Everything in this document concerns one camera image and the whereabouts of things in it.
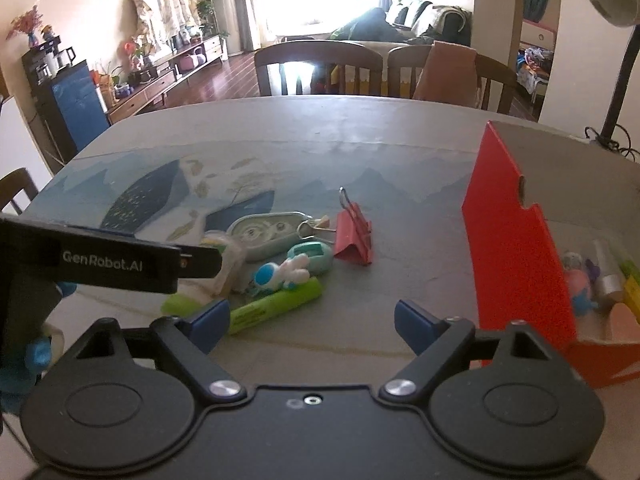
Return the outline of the green highlighter pen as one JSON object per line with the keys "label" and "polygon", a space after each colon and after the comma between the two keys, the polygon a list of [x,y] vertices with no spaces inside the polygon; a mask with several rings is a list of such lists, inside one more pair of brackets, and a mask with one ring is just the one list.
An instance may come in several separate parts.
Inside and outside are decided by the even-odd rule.
{"label": "green highlighter pen", "polygon": [[[316,278],[311,278],[304,284],[292,289],[281,289],[272,294],[262,295],[244,306],[230,311],[228,333],[237,334],[254,326],[277,318],[278,316],[293,311],[304,304],[309,304],[322,296],[323,288]],[[196,314],[204,313],[205,308],[222,304],[230,307],[227,299],[209,301],[201,304],[183,294],[169,296],[160,307],[163,315],[173,315],[179,318],[190,318]]]}

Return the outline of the green lid jar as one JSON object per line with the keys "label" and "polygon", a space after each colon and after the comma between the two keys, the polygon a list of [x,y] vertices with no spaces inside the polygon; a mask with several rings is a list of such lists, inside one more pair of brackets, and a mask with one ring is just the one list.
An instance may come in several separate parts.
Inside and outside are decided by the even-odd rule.
{"label": "green lid jar", "polygon": [[245,262],[246,249],[232,236],[222,231],[206,231],[200,246],[220,252],[221,268],[213,278],[186,278],[178,285],[178,293],[200,304],[218,297],[227,297]]}

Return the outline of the red binder clip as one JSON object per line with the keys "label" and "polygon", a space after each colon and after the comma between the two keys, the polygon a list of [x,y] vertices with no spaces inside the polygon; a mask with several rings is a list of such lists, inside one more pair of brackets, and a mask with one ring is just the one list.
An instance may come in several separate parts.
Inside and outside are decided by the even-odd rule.
{"label": "red binder clip", "polygon": [[372,263],[372,224],[359,205],[352,202],[346,188],[338,190],[342,210],[336,217],[334,257],[368,266]]}

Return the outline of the blue white astronaut toy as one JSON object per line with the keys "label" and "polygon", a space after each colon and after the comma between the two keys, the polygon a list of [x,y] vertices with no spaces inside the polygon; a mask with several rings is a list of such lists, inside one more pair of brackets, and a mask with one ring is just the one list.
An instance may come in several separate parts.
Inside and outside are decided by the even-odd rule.
{"label": "blue white astronaut toy", "polygon": [[287,258],[280,264],[265,263],[255,271],[248,290],[258,296],[305,284],[310,279],[309,263],[310,258],[305,254]]}

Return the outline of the pink pig figurine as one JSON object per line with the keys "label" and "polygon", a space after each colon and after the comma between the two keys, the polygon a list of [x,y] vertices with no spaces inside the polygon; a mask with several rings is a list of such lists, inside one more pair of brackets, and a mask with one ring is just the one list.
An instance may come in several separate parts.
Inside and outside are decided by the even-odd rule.
{"label": "pink pig figurine", "polygon": [[578,252],[564,252],[560,261],[570,305],[576,318],[582,318],[598,307],[584,258]]}

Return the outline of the painted landscape table mat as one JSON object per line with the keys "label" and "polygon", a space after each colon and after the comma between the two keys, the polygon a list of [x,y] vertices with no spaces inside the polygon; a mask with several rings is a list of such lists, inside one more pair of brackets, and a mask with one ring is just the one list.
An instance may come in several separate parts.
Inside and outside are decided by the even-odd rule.
{"label": "painted landscape table mat", "polygon": [[375,258],[460,238],[474,157],[394,144],[207,141],[70,162],[29,217],[194,244],[248,214],[336,217],[340,193],[372,224]]}

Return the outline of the clear bag purple beads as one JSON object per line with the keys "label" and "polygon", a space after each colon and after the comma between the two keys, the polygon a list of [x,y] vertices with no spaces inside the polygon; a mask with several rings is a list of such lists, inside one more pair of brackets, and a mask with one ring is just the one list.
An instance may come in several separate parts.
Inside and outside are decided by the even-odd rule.
{"label": "clear bag purple beads", "polygon": [[585,270],[587,275],[589,276],[590,282],[594,283],[595,281],[597,281],[598,278],[600,278],[600,266],[597,265],[597,263],[594,263],[591,259],[587,258],[585,261]]}

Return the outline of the pink heart shaped object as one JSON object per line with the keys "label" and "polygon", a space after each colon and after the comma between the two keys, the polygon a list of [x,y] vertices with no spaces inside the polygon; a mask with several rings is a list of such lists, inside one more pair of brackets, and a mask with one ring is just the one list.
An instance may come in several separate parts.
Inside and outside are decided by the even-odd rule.
{"label": "pink heart shaped object", "polygon": [[626,304],[614,304],[606,319],[605,337],[613,342],[639,342],[639,322]]}

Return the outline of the small silver cap bottle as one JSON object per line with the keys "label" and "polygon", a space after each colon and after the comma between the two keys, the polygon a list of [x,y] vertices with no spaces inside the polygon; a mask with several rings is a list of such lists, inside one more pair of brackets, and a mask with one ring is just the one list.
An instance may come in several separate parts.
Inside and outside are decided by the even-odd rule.
{"label": "small silver cap bottle", "polygon": [[596,263],[600,269],[596,279],[597,302],[601,309],[611,309],[623,301],[623,280],[620,269],[606,240],[593,241]]}

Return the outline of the yellow small box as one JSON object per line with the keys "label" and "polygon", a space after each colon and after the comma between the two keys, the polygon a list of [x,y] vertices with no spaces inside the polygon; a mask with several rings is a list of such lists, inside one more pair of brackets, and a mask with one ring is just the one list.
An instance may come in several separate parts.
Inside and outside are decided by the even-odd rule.
{"label": "yellow small box", "polygon": [[640,286],[632,275],[626,278],[624,283],[624,304],[634,315],[637,323],[640,323]]}

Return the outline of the white green marker tube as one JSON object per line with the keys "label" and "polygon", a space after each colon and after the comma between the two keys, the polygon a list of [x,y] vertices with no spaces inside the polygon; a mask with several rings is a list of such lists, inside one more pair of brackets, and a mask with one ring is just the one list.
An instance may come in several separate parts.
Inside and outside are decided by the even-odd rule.
{"label": "white green marker tube", "polygon": [[623,248],[622,245],[612,242],[610,244],[611,252],[620,267],[620,272],[623,273],[625,278],[633,278],[637,283],[640,283],[640,269],[634,259],[631,258],[629,252]]}

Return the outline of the pink cloth on chair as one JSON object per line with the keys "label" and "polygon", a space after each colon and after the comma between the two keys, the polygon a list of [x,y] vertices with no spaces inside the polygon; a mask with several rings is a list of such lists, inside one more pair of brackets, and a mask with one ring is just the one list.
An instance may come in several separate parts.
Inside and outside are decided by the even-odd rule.
{"label": "pink cloth on chair", "polygon": [[461,44],[435,41],[431,45],[412,98],[465,107],[477,107],[480,83],[477,52]]}

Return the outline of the wooden chair with cloth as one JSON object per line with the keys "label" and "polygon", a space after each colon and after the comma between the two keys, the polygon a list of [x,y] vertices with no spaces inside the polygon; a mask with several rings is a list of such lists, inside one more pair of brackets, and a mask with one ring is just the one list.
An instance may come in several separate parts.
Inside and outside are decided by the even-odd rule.
{"label": "wooden chair with cloth", "polygon": [[503,63],[462,44],[436,41],[405,46],[387,55],[387,94],[391,98],[488,110],[491,88],[500,84],[497,112],[510,112],[516,73]]}

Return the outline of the sofa with blankets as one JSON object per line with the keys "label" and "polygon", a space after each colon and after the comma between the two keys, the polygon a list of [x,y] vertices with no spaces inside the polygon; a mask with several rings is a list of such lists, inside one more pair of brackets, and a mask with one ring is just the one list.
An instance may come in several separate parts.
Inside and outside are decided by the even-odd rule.
{"label": "sofa with blankets", "polygon": [[329,34],[329,40],[432,44],[445,41],[469,47],[472,13],[460,6],[428,0],[399,0],[390,10],[374,8]]}

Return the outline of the grey desk lamp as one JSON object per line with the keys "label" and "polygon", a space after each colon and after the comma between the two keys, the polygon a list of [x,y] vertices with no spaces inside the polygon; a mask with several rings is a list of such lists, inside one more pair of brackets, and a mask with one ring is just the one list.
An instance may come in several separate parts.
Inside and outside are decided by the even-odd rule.
{"label": "grey desk lamp", "polygon": [[639,0],[587,0],[603,25],[600,44],[610,44],[607,54],[616,52],[617,68],[612,80],[608,108],[599,130],[591,130],[593,139],[612,152],[636,154],[631,136],[620,123],[631,75],[639,58]]}

